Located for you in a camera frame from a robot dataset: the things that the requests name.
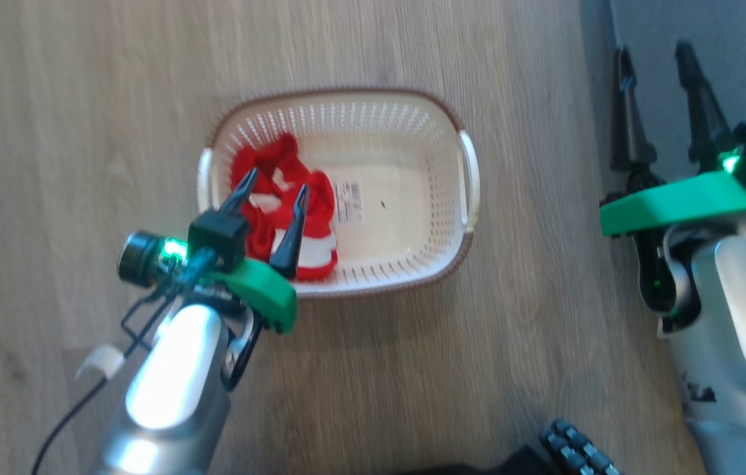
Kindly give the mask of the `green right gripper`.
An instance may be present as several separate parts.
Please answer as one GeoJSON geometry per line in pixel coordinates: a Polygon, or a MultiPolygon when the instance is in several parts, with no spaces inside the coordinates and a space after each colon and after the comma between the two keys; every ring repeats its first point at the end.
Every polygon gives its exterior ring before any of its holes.
{"type": "Polygon", "coordinates": [[[646,138],[639,114],[634,63],[627,46],[618,45],[613,56],[610,169],[628,175],[629,195],[601,206],[605,236],[746,212],[746,189],[734,175],[714,172],[724,169],[722,154],[729,156],[735,150],[735,139],[689,40],[678,40],[675,60],[689,112],[687,156],[702,174],[663,185],[665,181],[651,171],[657,153],[646,138]]]}

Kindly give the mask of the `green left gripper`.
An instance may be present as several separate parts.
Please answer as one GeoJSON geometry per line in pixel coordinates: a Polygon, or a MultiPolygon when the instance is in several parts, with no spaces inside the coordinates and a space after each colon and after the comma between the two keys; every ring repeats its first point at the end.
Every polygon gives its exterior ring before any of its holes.
{"type": "MultiPolygon", "coordinates": [[[[257,168],[250,169],[219,208],[221,214],[238,214],[258,181],[257,168]]],[[[297,319],[296,288],[286,278],[295,278],[309,205],[309,186],[303,184],[292,203],[292,220],[270,257],[269,265],[246,257],[233,270],[214,271],[213,281],[258,313],[272,331],[288,334],[297,319]]]]}

